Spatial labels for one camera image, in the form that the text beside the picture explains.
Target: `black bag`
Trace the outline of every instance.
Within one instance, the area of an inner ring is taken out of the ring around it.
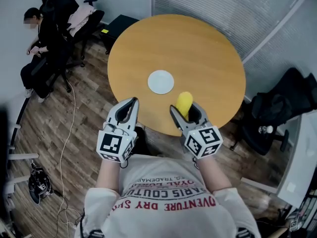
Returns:
[[[50,178],[45,174],[42,167],[31,163],[31,176],[29,178],[29,190],[33,201],[37,204],[41,199],[53,194]]]

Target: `yellow object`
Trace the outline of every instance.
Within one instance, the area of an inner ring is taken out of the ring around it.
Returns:
[[[177,99],[176,108],[182,116],[188,120],[188,111],[193,103],[193,96],[190,92],[182,92]]]

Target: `t-shirt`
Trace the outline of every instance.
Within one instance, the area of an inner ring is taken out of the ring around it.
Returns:
[[[189,161],[133,155],[120,170],[120,194],[91,188],[82,234],[106,238],[260,238],[236,188],[211,194]],[[75,237],[80,237],[80,224]]]

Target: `table top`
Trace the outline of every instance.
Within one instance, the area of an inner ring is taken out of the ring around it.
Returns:
[[[148,77],[166,70],[174,78],[167,94],[148,88]],[[180,136],[169,106],[188,91],[217,127],[238,111],[246,79],[240,57],[215,28],[200,20],[175,14],[157,15],[134,23],[114,43],[108,77],[118,101],[137,97],[138,121],[164,134]]]

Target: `white sneaker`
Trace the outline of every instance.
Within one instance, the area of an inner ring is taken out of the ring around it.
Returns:
[[[30,98],[33,94],[34,90],[33,89],[25,89],[25,93],[24,93],[24,96],[25,98]]]
[[[43,103],[49,97],[50,93],[45,98],[38,98],[38,103]]]

